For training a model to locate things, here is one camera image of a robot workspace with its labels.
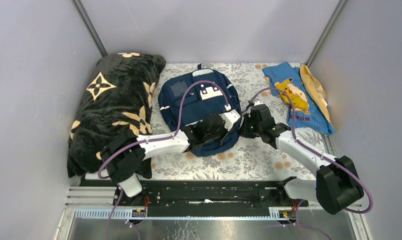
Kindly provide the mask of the navy blue backpack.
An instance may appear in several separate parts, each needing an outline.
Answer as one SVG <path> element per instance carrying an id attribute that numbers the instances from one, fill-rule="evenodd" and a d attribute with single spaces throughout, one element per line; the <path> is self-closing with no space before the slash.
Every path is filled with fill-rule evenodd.
<path id="1" fill-rule="evenodd" d="M 227 76 L 210 68 L 202 68 L 199 64 L 196 71 L 165 81 L 160 90 L 158 95 L 160 111 L 171 131 L 177 129 L 179 107 L 184 92 L 191 84 L 199 81 L 214 82 L 223 92 L 210 83 L 200 83 L 192 87 L 184 100 L 181 128 L 201 121 L 210 114 L 224 113 L 225 98 L 228 99 L 232 110 L 241 113 L 237 90 Z"/>

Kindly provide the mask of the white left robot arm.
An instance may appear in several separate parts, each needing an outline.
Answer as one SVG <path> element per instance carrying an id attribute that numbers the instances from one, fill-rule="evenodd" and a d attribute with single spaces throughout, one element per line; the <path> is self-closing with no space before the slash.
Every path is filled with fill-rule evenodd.
<path id="1" fill-rule="evenodd" d="M 101 150 L 103 164 L 99 171 L 107 170 L 107 177 L 123 190 L 125 200 L 133 206 L 139 205 L 144 193 L 136 170 L 144 160 L 197 150 L 210 142 L 222 143 L 238 126 L 240 118 L 240 114 L 232 110 L 209 115 L 182 130 L 166 134 L 135 135 L 126 130 Z"/>

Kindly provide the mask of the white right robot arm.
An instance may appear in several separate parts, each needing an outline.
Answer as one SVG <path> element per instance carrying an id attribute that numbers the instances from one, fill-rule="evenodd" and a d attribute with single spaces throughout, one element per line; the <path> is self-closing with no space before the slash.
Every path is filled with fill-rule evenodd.
<path id="1" fill-rule="evenodd" d="M 288 125 L 275 122 L 264 103 L 257 102 L 247 108 L 239 132 L 243 138 L 260 138 L 265 144 L 297 160 L 314 175 L 314 180 L 291 176 L 280 181 L 275 193 L 280 205 L 306 200 L 320 204 L 329 214 L 335 215 L 364 197 L 364 188 L 358 182 L 350 158 L 335 157 L 295 138 Z"/>

